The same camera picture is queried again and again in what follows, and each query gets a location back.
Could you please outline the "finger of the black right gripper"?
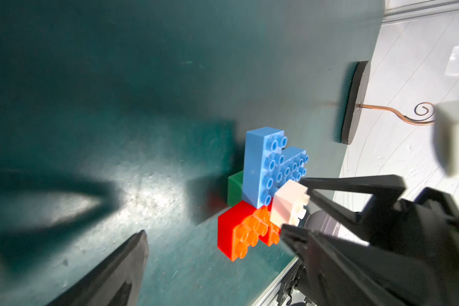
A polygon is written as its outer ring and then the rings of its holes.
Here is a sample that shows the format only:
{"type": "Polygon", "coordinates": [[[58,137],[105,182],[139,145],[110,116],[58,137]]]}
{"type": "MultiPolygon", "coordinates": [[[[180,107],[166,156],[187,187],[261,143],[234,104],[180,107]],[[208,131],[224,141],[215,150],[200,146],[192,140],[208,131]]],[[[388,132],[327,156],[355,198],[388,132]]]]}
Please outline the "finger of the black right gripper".
{"type": "Polygon", "coordinates": [[[280,239],[297,256],[310,256],[313,251],[310,244],[312,230],[284,224],[281,228],[280,239]]]}

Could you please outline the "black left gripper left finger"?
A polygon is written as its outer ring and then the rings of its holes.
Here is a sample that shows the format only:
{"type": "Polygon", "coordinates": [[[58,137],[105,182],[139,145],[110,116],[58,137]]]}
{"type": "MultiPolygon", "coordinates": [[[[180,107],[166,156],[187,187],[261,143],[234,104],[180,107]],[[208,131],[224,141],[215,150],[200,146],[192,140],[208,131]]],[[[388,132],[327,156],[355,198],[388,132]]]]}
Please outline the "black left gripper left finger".
{"type": "Polygon", "coordinates": [[[136,305],[149,256],[144,230],[135,233],[50,305],[136,305]]]}

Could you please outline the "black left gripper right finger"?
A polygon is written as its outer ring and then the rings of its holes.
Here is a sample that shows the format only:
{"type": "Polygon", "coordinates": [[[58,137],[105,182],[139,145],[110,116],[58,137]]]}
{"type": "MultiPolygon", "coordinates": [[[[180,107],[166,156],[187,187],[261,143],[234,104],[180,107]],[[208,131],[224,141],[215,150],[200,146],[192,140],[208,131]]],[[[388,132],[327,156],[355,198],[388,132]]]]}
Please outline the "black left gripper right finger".
{"type": "Polygon", "coordinates": [[[404,305],[319,233],[306,235],[305,266],[316,305],[404,305]]]}

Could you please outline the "red lego brick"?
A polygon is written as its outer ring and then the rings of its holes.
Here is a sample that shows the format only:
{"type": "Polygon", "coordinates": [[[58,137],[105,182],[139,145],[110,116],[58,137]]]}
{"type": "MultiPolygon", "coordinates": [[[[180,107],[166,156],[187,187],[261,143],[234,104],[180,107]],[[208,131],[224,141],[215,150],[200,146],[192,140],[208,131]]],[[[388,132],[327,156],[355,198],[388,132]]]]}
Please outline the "red lego brick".
{"type": "Polygon", "coordinates": [[[270,221],[271,211],[263,206],[259,209],[258,217],[261,220],[259,240],[267,246],[277,245],[280,241],[281,229],[270,221]]]}
{"type": "Polygon", "coordinates": [[[256,209],[241,201],[218,217],[218,249],[231,261],[246,257],[270,227],[270,212],[266,206],[256,209]]]}

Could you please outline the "small white lego brick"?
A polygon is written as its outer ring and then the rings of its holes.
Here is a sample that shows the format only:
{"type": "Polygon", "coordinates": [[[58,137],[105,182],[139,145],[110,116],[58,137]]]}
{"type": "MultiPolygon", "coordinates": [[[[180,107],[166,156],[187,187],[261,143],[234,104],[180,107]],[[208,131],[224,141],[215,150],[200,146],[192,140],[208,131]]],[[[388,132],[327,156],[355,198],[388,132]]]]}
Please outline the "small white lego brick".
{"type": "Polygon", "coordinates": [[[296,181],[286,182],[274,195],[270,222],[278,228],[284,224],[298,226],[310,201],[308,188],[296,181]]]}

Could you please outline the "small blue lego brick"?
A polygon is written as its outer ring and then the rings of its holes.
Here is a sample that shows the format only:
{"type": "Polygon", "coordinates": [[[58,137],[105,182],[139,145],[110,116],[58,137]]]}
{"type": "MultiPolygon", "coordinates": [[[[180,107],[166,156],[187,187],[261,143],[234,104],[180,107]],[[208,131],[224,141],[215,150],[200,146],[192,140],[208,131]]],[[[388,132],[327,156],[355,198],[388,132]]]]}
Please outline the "small blue lego brick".
{"type": "Polygon", "coordinates": [[[299,182],[307,173],[306,164],[309,156],[306,150],[298,147],[288,147],[283,150],[284,163],[277,169],[274,186],[280,188],[287,181],[299,182]]]}

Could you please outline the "large green lego brick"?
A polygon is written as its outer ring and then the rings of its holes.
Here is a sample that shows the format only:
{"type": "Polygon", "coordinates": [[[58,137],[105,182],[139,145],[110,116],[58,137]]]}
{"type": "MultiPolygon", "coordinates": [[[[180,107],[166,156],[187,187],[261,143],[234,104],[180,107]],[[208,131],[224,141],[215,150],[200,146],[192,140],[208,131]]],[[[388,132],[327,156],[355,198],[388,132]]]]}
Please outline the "large green lego brick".
{"type": "Polygon", "coordinates": [[[243,177],[243,170],[228,177],[227,205],[229,207],[234,207],[242,201],[243,177]]]}

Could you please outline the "long blue lego brick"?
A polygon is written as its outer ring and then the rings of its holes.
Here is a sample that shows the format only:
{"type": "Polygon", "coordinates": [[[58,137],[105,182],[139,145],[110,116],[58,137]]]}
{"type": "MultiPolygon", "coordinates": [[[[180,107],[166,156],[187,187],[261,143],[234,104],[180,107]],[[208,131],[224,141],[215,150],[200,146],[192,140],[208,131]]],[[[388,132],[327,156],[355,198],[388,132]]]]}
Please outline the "long blue lego brick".
{"type": "Polygon", "coordinates": [[[287,145],[283,130],[262,127],[246,133],[242,199],[256,209],[270,204],[277,168],[287,145]]]}

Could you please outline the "lilac bowl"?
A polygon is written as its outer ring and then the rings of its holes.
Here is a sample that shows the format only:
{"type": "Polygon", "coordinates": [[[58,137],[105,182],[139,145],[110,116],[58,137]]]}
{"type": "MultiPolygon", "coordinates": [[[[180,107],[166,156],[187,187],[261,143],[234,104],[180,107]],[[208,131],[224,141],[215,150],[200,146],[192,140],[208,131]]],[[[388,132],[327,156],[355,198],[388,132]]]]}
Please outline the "lilac bowl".
{"type": "Polygon", "coordinates": [[[337,237],[339,235],[340,223],[325,211],[319,210],[307,217],[304,228],[337,237]]]}

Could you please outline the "copper jewelry stand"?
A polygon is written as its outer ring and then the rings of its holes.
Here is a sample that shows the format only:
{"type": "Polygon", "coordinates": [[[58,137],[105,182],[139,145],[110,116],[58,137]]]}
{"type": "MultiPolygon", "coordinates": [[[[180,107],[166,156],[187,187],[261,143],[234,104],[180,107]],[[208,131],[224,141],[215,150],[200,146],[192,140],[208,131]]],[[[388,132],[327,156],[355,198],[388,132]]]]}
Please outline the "copper jewelry stand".
{"type": "Polygon", "coordinates": [[[435,107],[430,102],[421,102],[414,107],[414,114],[418,119],[408,117],[395,108],[365,104],[364,101],[370,75],[371,62],[360,61],[356,66],[346,103],[342,130],[340,132],[340,141],[342,144],[350,145],[353,142],[362,115],[362,110],[365,109],[393,113],[401,121],[413,126],[433,125],[435,107]]]}

